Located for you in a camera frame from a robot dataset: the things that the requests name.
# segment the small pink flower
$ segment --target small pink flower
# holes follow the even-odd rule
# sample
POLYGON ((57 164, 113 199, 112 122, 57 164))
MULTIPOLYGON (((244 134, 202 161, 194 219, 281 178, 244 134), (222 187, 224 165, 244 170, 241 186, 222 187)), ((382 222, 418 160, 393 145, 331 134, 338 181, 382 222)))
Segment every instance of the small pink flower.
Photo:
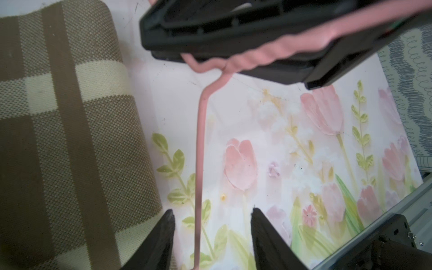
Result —
POLYGON ((311 228, 317 226, 317 212, 315 212, 311 204, 303 209, 303 224, 311 228))
POLYGON ((280 234, 280 237, 285 240, 287 245, 290 245, 292 241, 292 227, 289 219, 284 221, 286 218, 285 211, 273 205, 266 215, 275 230, 280 234))
POLYGON ((391 94, 390 88, 378 89, 380 97, 380 106, 384 109, 387 116, 395 123, 402 124, 399 113, 397 112, 396 104, 394 103, 393 95, 391 94))
POLYGON ((278 178, 280 176, 279 173, 279 164, 277 162, 272 162, 269 165, 269 176, 270 178, 278 178))
POLYGON ((341 222, 345 213, 345 200, 337 184, 325 184, 323 186, 322 199, 328 219, 332 222, 341 222))
POLYGON ((368 226, 381 216, 381 209, 371 185, 363 188, 362 192, 360 192, 360 198, 357 201, 357 209, 365 226, 368 226))
POLYGON ((394 143, 390 144, 390 149, 384 150, 382 165, 394 180, 403 181, 405 179, 405 154, 402 150, 397 149, 394 143))
POLYGON ((395 191, 386 191, 385 192, 385 206, 387 210, 390 210, 393 206, 395 206, 400 201, 397 192, 395 191))

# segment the pink tulip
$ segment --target pink tulip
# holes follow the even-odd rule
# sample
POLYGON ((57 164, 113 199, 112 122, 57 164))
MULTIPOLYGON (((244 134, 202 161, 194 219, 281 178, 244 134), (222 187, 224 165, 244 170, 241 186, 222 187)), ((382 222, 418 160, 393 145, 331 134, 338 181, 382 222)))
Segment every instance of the pink tulip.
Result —
POLYGON ((393 206, 395 206, 400 201, 397 192, 395 191, 386 191, 385 192, 385 206, 387 210, 390 210, 393 206))
POLYGON ((287 245, 290 245, 292 240, 292 227, 289 219, 284 221, 286 218, 285 211, 273 205, 267 211, 266 215, 275 230, 280 234, 280 237, 285 240, 287 245))
POLYGON ((341 133, 343 112, 333 85, 300 96, 302 106, 314 125, 327 135, 341 133))
POLYGON ((303 209, 303 224, 311 228, 316 228, 317 226, 317 212, 315 212, 311 204, 303 209))
POLYGON ((341 222, 345 213, 345 200, 337 184, 328 183, 323 186, 322 200, 329 221, 341 222))
POLYGON ((381 216, 381 209, 371 185, 362 189, 360 198, 357 201, 357 209, 363 224, 368 226, 381 216))
POLYGON ((233 187, 242 191, 250 188, 257 180, 257 161, 249 140, 241 143, 236 139, 228 141, 224 174, 233 187))
POLYGON ((384 150, 382 165, 394 180, 403 181, 405 179, 405 154, 402 150, 397 149, 394 143, 390 144, 390 149, 384 150))
POLYGON ((387 116, 395 123, 402 124, 399 113, 397 112, 396 104, 394 103, 393 95, 391 94, 390 88, 378 89, 380 97, 380 106, 384 109, 387 116))

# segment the plaid fabric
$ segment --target plaid fabric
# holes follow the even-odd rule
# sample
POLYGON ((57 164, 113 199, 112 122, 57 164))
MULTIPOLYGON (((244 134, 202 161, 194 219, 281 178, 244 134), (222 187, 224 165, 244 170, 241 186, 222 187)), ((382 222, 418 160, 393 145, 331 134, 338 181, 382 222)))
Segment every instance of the plaid fabric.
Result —
POLYGON ((162 207, 108 8, 66 0, 1 18, 0 36, 3 257, 120 269, 162 207))

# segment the tulip stem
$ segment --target tulip stem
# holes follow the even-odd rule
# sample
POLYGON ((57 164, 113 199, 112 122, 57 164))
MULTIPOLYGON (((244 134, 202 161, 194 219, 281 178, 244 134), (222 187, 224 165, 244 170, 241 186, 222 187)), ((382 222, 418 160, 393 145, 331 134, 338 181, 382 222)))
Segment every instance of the tulip stem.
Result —
POLYGON ((313 165, 314 162, 313 162, 312 158, 310 157, 309 153, 306 151, 306 149, 303 147, 302 143, 297 139, 297 136, 292 131, 293 130, 293 128, 292 128, 292 115, 290 116, 289 124, 290 124, 291 128, 286 128, 286 131, 295 140, 295 143, 297 144, 297 146, 300 148, 300 150, 305 155, 306 161, 309 162, 309 164, 313 165))
MULTIPOLYGON (((168 159, 169 165, 170 165, 170 167, 172 168, 172 167, 173 167, 173 162, 172 162, 171 157, 169 156, 169 154, 168 154, 167 152, 164 152, 163 154, 164 154, 164 155, 166 156, 166 158, 168 159)), ((177 179, 179 180, 179 182, 180 182, 181 186, 183 187, 184 191, 187 192, 186 185, 184 184, 183 179, 181 178, 180 174, 179 174, 178 172, 176 172, 176 173, 175 173, 175 176, 176 176, 177 179)), ((195 205, 194 205, 194 202, 192 201, 191 198, 189 198, 188 201, 189 201, 189 203, 191 204, 192 209, 194 210, 194 213, 195 213, 195 205)), ((215 260, 215 259, 216 259, 216 256, 215 256, 214 250, 213 250, 213 248, 212 248, 212 245, 210 244, 209 237, 207 236, 207 233, 206 233, 206 229, 204 229, 203 226, 201 226, 201 231, 203 232, 204 237, 205 237, 206 242, 207 242, 207 245, 209 246, 210 253, 211 253, 213 259, 215 260)))
POLYGON ((345 158, 346 165, 348 167, 349 176, 351 177, 351 180, 353 181, 353 189, 355 194, 357 195, 359 193, 359 190, 357 188, 356 178, 353 174, 353 169, 351 168, 351 164, 349 163, 348 155, 346 154, 345 146, 343 145, 343 140, 340 134, 336 134, 336 138, 339 141, 340 148, 342 149, 343 157, 345 158))

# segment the floral tablecloth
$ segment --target floral tablecloth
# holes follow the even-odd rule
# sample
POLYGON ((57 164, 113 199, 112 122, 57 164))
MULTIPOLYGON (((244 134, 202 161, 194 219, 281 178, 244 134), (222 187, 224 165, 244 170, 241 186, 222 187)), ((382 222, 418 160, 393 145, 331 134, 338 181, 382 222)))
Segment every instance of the floral tablecloth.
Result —
MULTIPOLYGON (((174 256, 190 269, 198 99, 220 73, 153 59, 138 30, 148 2, 105 2, 162 204, 174 210, 174 256)), ((253 207, 313 268, 422 183, 376 55, 314 91, 235 74, 209 101, 205 144, 203 268, 255 269, 253 207)))

